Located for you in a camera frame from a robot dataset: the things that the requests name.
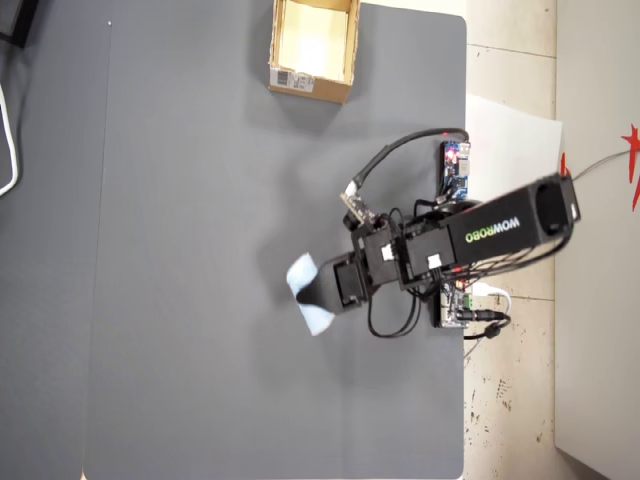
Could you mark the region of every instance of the control board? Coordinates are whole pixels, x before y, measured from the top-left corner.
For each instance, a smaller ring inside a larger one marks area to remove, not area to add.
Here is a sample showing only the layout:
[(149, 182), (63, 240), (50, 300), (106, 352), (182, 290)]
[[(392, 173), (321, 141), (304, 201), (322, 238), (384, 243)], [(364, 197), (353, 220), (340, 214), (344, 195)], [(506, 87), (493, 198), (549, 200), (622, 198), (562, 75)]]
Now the control board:
[[(471, 173), (470, 153), (469, 143), (453, 141), (442, 143), (440, 195), (450, 201), (467, 199)], [(435, 318), (438, 327), (466, 328), (469, 325), (469, 322), (458, 320), (456, 316), (458, 310), (471, 308), (471, 296), (465, 293), (466, 288), (467, 282), (464, 280), (442, 285), (439, 301), (436, 301)]]
[(469, 143), (444, 142), (442, 144), (442, 189), (452, 200), (466, 200), (469, 193)]

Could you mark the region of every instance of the open cardboard box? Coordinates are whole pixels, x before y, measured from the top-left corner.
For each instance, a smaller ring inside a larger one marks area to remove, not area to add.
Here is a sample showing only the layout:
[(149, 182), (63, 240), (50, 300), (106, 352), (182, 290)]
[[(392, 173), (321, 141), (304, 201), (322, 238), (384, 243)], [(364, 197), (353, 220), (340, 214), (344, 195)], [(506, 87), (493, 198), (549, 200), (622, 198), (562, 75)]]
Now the open cardboard box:
[(360, 0), (274, 0), (269, 88), (345, 103), (353, 86)]

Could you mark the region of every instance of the gray mat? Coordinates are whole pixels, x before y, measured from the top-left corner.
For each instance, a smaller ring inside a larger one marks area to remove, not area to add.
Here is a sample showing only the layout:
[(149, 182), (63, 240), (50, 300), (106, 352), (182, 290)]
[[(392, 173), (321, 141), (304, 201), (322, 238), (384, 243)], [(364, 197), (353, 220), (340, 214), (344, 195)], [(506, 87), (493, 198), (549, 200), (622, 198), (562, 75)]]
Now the gray mat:
[(11, 35), (22, 0), (3, 0), (0, 5), (0, 33)]
[[(364, 5), (350, 102), (270, 93), (271, 2), (115, 5), (91, 350), (89, 480), (445, 478), (462, 470), (461, 332), (311, 338), (285, 283), (344, 252), (339, 192), (386, 142), (464, 124), (461, 19)], [(436, 141), (364, 195), (407, 210)], [(406, 317), (397, 287), (380, 329)]]
[[(106, 113), (110, 2), (41, 0), (0, 42), (23, 172), (0, 199), (0, 478), (78, 479)], [(0, 184), (11, 178), (0, 133)]]

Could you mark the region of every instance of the barcode sticker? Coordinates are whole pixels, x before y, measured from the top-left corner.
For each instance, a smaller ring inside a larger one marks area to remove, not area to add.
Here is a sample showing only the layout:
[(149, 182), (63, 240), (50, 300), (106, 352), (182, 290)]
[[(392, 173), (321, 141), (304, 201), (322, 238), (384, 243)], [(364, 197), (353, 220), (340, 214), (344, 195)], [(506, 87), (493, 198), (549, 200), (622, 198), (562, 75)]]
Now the barcode sticker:
[(304, 73), (285, 72), (272, 68), (270, 83), (276, 87), (311, 93), (316, 82), (313, 77)]

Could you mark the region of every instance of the white floor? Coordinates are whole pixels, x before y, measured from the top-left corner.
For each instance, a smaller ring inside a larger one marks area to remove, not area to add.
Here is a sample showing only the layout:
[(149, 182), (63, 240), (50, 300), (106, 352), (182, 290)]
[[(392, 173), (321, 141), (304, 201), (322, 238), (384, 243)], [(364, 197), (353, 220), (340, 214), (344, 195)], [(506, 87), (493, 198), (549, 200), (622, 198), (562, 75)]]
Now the white floor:
[[(468, 92), (555, 118), (556, 0), (371, 3), (425, 10), (456, 4), (467, 20)], [(516, 297), (514, 322), (480, 345), (465, 368), (463, 478), (601, 478), (554, 446), (553, 260), (491, 283)]]

